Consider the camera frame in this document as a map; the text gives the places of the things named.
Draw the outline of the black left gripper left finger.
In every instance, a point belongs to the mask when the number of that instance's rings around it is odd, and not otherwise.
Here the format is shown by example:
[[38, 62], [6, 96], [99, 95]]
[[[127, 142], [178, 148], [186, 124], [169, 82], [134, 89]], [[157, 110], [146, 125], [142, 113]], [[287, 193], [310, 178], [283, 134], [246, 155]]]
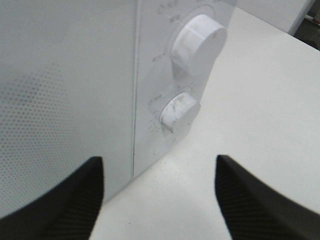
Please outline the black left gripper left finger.
[[0, 219], [2, 240], [88, 240], [104, 199], [104, 166], [93, 156], [49, 192]]

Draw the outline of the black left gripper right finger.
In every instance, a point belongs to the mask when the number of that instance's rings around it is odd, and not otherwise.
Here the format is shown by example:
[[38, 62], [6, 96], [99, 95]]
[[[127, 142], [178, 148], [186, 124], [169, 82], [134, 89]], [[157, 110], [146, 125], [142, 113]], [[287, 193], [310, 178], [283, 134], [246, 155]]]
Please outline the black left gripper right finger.
[[233, 240], [318, 240], [320, 215], [285, 197], [228, 155], [218, 155], [214, 192]]

